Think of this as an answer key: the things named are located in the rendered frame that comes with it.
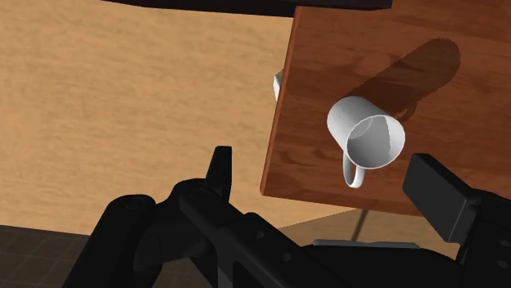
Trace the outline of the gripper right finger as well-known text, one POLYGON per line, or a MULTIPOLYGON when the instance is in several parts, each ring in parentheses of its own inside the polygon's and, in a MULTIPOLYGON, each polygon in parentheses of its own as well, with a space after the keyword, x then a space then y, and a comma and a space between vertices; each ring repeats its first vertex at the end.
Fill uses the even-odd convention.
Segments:
POLYGON ((472 188, 429 154, 411 156, 403 192, 447 243, 460 288, 511 288, 511 200, 472 188))

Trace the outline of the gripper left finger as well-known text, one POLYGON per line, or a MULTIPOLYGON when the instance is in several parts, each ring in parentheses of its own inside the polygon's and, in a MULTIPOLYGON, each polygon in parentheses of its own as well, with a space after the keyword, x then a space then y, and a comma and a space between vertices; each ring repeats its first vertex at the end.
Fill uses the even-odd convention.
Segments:
POLYGON ((194 258, 211 288, 336 288, 335 275, 261 216, 228 202, 232 149, 206 177, 157 204, 126 195, 105 209, 62 288, 152 288, 163 263, 194 258))

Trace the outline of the white mug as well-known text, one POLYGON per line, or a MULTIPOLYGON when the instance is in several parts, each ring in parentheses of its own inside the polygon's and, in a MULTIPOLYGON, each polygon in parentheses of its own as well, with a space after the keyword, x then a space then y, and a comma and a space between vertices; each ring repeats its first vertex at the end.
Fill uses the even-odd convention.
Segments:
POLYGON ((350 188, 361 187, 367 170, 389 165, 405 146, 401 123, 362 97, 337 101, 328 112, 327 127, 342 150, 343 178, 350 188))

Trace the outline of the brown wooden table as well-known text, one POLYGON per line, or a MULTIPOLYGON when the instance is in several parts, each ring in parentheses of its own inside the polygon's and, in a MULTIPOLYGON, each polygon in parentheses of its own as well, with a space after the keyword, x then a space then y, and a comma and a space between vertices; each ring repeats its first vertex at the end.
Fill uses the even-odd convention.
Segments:
POLYGON ((416 214, 402 190, 414 153, 511 198, 511 0, 394 0, 388 10, 300 7, 260 189, 265 196, 416 214), (342 97, 400 119, 405 148, 363 185, 342 177, 326 119, 342 97))

